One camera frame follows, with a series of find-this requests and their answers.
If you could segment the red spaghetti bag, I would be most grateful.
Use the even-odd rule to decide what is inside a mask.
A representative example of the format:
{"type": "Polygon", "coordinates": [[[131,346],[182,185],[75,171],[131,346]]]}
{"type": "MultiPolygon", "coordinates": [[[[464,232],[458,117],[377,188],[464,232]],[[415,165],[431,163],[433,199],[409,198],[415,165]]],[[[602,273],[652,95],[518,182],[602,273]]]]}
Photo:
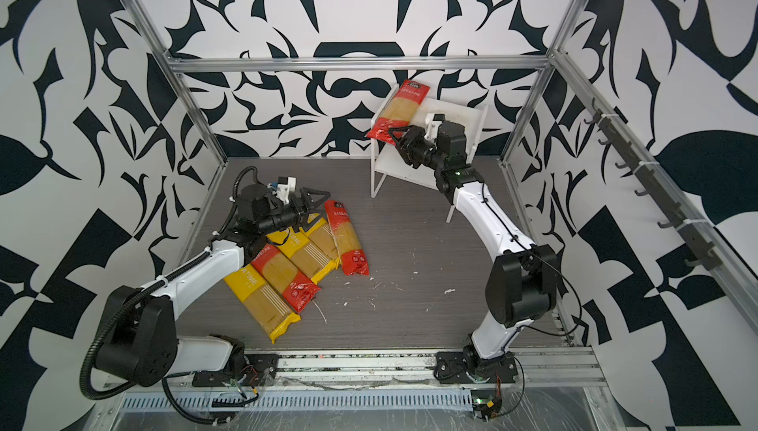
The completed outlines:
{"type": "Polygon", "coordinates": [[[380,111],[366,137],[394,146],[396,142],[390,130],[407,127],[429,92],[430,86],[413,80],[404,81],[380,111]]]}
{"type": "Polygon", "coordinates": [[[366,254],[349,218],[347,209],[341,202],[328,200],[325,203],[330,230],[340,256],[341,268],[345,275],[369,275],[366,254]]]}
{"type": "Polygon", "coordinates": [[[319,286],[273,245],[266,244],[253,258],[252,265],[296,313],[302,313],[320,291],[319,286]]]}

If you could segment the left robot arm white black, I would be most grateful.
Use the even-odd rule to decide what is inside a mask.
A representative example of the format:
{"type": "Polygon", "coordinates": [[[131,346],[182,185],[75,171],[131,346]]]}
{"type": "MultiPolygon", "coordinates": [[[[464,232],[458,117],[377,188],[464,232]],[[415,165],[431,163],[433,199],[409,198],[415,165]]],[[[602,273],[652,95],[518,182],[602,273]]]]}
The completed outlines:
{"type": "Polygon", "coordinates": [[[82,395],[91,401],[109,399],[172,374],[222,372],[238,378],[244,366],[240,341],[179,336],[177,320],[211,287],[261,253],[268,235],[305,226],[330,196],[307,187],[286,199],[265,184],[236,189],[227,218],[198,255],[139,288],[122,286],[108,296],[81,366],[82,395]]]}

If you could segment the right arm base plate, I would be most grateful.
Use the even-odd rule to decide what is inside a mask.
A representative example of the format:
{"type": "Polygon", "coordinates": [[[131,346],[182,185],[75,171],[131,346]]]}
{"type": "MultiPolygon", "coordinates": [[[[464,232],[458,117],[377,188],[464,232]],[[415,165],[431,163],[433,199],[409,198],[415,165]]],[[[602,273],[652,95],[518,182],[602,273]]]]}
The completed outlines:
{"type": "Polygon", "coordinates": [[[511,353],[482,359],[473,348],[466,347],[462,351],[437,352],[432,375],[443,385],[495,385],[497,380],[514,384],[519,373],[511,353]]]}

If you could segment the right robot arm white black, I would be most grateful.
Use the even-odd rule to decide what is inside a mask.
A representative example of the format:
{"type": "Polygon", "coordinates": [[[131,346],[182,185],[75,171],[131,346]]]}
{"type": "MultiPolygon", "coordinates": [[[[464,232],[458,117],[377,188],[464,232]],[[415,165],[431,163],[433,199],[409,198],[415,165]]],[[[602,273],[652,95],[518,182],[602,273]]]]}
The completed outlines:
{"type": "Polygon", "coordinates": [[[416,125],[393,127],[388,134],[406,165],[433,171],[437,190],[470,223],[491,256],[488,313],[471,334],[469,349],[480,362],[504,356],[521,330],[557,306],[561,275],[555,252],[531,241],[495,202],[483,176],[467,161],[462,125],[443,121],[432,141],[416,125]]]}

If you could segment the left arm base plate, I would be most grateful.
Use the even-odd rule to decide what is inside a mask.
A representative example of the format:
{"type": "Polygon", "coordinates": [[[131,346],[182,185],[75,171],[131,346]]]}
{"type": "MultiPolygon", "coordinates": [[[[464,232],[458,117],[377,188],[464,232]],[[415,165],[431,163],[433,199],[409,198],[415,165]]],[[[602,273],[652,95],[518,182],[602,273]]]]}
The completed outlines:
{"type": "Polygon", "coordinates": [[[262,386],[276,377],[279,359],[280,356],[273,353],[246,354],[245,358],[237,355],[221,371],[196,373],[191,385],[195,388],[262,386]]]}

